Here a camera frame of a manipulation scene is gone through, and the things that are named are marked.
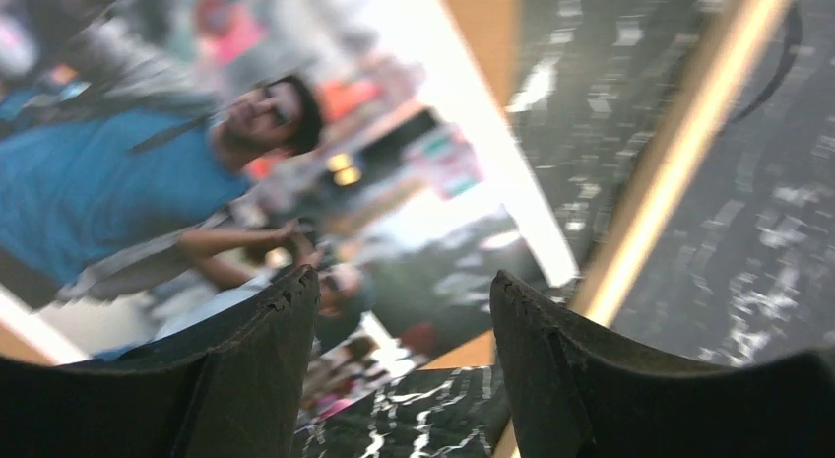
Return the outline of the printed street photo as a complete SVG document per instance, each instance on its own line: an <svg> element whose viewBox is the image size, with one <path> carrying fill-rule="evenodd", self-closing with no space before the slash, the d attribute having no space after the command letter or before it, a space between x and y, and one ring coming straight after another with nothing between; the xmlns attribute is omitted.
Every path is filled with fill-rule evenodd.
<svg viewBox="0 0 835 458"><path fill-rule="evenodd" d="M47 364L182 338L310 263L299 418L576 261L443 0L1 0L1 322Z"/></svg>

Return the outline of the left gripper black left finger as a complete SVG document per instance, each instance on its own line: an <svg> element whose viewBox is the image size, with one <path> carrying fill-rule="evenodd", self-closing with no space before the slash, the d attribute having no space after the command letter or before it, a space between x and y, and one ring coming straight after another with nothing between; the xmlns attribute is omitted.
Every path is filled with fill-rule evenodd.
<svg viewBox="0 0 835 458"><path fill-rule="evenodd" d="M1 453L288 457L318 300L299 268L119 360L2 360Z"/></svg>

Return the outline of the clear plastic cover sheet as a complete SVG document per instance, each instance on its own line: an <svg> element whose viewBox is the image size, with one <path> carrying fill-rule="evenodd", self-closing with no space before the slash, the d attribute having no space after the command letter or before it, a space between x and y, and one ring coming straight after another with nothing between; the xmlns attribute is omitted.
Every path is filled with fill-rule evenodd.
<svg viewBox="0 0 835 458"><path fill-rule="evenodd" d="M613 329L742 366L834 342L834 0L796 0Z"/></svg>

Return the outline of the light wooden picture frame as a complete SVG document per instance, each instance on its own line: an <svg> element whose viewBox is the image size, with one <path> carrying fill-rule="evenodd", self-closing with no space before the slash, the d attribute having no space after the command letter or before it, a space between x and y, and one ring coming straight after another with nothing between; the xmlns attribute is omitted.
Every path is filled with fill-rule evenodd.
<svg viewBox="0 0 835 458"><path fill-rule="evenodd" d="M795 0L522 0L544 97L513 127L579 270L552 281L609 328L743 80Z"/></svg>

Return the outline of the brown cardboard backing board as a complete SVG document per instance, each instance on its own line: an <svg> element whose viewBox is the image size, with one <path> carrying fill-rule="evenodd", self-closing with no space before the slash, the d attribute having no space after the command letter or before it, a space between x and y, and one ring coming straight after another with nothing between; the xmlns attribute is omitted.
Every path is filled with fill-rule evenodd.
<svg viewBox="0 0 835 458"><path fill-rule="evenodd" d="M471 79L479 90L455 95L453 107L465 115L490 115L506 126L503 105L513 90L520 0L430 0L443 9L445 29L462 41L474 66ZM1 291L1 355L45 365L86 360L88 356L52 329L6 290Z"/></svg>

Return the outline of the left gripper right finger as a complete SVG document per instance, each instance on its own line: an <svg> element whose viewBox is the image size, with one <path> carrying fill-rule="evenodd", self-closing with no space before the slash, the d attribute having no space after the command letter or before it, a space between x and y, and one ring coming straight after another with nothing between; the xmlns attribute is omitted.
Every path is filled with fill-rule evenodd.
<svg viewBox="0 0 835 458"><path fill-rule="evenodd" d="M498 359L525 457L830 457L834 352L746 368L621 336L499 272Z"/></svg>

